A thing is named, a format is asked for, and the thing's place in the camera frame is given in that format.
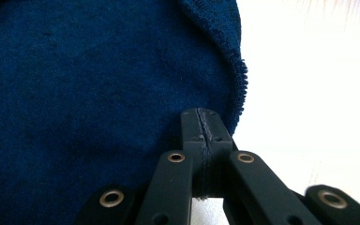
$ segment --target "blue fleece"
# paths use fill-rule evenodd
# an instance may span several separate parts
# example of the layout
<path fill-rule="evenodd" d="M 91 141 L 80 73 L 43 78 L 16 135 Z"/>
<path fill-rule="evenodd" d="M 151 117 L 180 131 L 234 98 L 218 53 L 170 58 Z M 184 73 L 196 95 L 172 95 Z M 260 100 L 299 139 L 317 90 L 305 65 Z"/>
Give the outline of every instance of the blue fleece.
<path fill-rule="evenodd" d="M 0 2 L 0 224 L 69 224 L 147 181 L 188 108 L 233 133 L 240 35 L 234 0 Z"/>

